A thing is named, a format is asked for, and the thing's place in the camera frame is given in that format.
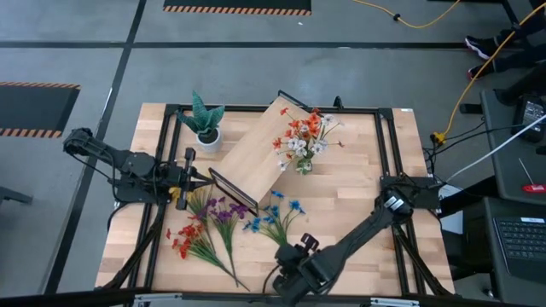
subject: shoe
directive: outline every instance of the shoe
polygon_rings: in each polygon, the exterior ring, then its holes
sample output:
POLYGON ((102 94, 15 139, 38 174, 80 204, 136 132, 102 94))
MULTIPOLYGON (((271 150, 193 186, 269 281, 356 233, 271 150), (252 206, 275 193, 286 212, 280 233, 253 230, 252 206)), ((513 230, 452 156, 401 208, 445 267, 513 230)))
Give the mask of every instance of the shoe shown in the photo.
POLYGON ((479 39, 467 36, 464 39, 465 44, 471 50, 476 51, 480 58, 489 60, 489 58, 497 51, 497 45, 493 38, 479 39))
MULTIPOLYGON (((482 66, 483 65, 477 65, 476 67, 472 67, 472 68, 468 69, 468 72, 467 72, 468 79, 472 80, 474 78, 474 76, 479 72, 479 70, 481 69, 482 66)), ((493 64, 491 63, 484 69, 483 72, 481 72, 481 74, 476 79, 485 77, 488 74, 494 73, 494 72, 495 72, 495 69, 493 68, 493 64)))

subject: gray floor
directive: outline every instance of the gray floor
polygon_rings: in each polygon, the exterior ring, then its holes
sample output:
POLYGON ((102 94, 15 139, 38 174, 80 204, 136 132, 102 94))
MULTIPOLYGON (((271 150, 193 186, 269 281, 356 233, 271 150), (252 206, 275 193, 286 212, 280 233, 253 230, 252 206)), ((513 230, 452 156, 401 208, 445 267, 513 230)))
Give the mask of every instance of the gray floor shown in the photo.
MULTIPOLYGON (((137 3, 3 1, 0 41, 124 42, 137 3)), ((520 18, 529 9, 527 3, 511 3, 520 18)), ((313 0, 309 18, 173 14, 162 12, 161 4, 161 0, 148 0, 137 42, 453 43, 466 34, 485 37, 509 26, 501 6, 483 3, 462 4, 426 30, 397 25, 387 15, 348 0, 313 0)), ((450 5, 426 0, 382 4, 416 24, 433 19, 450 5)), ((121 52, 2 48, 0 79, 81 84, 67 129, 94 130, 121 52)), ((134 49, 105 141, 117 148, 129 147, 143 102, 189 102, 191 90, 197 90, 206 102, 266 104, 282 89, 318 106, 331 105, 334 97, 341 96, 347 106, 414 108, 421 141, 429 146, 428 135, 444 129, 468 84, 466 70, 479 63, 466 50, 134 49)), ((524 73, 515 70, 480 80, 466 101, 478 102, 481 90, 503 87, 524 73)), ((479 121, 479 116, 457 114, 453 134, 479 121)), ((448 177, 487 150, 484 138, 465 142, 439 157, 437 174, 448 177)), ((61 140, 2 137, 0 161, 0 185, 34 196, 32 206, 5 202, 0 208, 0 296, 40 293, 82 166, 62 153, 61 140)), ((491 173, 491 162, 486 161, 453 183, 464 187, 491 173)), ((108 185, 94 177, 60 292, 93 287, 112 203, 108 185)), ((465 280, 457 282, 456 289, 464 296, 485 298, 475 291, 481 283, 465 280)))

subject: striped tape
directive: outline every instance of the striped tape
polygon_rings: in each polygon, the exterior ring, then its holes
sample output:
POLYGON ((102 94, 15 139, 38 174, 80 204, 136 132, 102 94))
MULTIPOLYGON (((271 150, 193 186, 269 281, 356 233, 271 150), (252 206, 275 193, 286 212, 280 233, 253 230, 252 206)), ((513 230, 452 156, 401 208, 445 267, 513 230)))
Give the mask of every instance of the striped tape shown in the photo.
POLYGON ((49 87, 76 90, 81 89, 81 86, 78 84, 58 84, 49 82, 0 82, 0 86, 49 87))
POLYGON ((61 134, 60 130, 0 128, 0 136, 57 138, 61 134))
POLYGON ((292 16, 309 16, 308 9, 253 9, 253 8, 223 8, 223 7, 199 7, 183 5, 167 5, 165 12, 172 13, 220 13, 220 14, 281 14, 292 16))

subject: laptop keyboard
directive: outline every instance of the laptop keyboard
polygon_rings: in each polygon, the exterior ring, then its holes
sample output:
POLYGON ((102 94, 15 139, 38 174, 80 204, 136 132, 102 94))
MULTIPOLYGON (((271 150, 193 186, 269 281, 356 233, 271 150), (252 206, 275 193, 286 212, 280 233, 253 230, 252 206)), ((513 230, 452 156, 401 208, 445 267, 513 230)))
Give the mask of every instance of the laptop keyboard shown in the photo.
POLYGON ((546 221, 533 217, 495 218, 504 257, 546 261, 546 221))

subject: white pot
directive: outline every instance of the white pot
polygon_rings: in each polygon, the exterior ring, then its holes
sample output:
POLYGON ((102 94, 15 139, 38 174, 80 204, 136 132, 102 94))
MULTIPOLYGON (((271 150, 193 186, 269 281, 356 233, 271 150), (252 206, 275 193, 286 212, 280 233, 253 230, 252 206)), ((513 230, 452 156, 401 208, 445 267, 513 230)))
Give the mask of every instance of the white pot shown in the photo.
POLYGON ((222 147, 222 131, 220 129, 216 128, 216 131, 218 132, 218 137, 216 138, 216 141, 212 143, 205 144, 199 139, 199 135, 195 135, 195 140, 197 140, 197 143, 201 145, 201 148, 203 148, 203 151, 206 153, 217 153, 220 151, 220 148, 222 147))

